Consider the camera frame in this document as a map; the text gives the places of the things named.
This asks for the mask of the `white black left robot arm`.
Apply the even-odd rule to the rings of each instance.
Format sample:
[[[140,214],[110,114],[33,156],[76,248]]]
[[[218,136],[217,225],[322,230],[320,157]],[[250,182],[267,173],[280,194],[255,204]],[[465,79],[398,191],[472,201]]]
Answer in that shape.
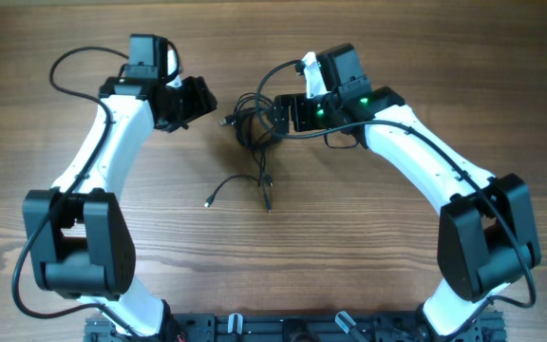
[[[182,78],[168,39],[135,33],[119,73],[96,96],[95,121],[66,171],[23,206],[27,241],[14,267],[16,308],[37,319],[95,309],[121,341],[183,341],[165,300],[135,275],[136,249],[119,204],[125,180],[155,130],[172,133],[214,111],[201,77]]]

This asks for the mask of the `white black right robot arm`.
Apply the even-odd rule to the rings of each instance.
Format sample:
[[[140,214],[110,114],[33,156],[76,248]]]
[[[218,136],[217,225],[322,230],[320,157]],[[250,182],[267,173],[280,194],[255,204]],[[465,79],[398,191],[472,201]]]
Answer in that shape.
[[[351,135],[395,166],[438,214],[442,281],[416,312],[413,338],[491,340],[489,306],[518,280],[533,287],[541,262],[527,184],[478,167],[421,123],[400,94],[374,88],[352,45],[308,52],[293,65],[305,91],[277,96],[261,122],[279,139]]]

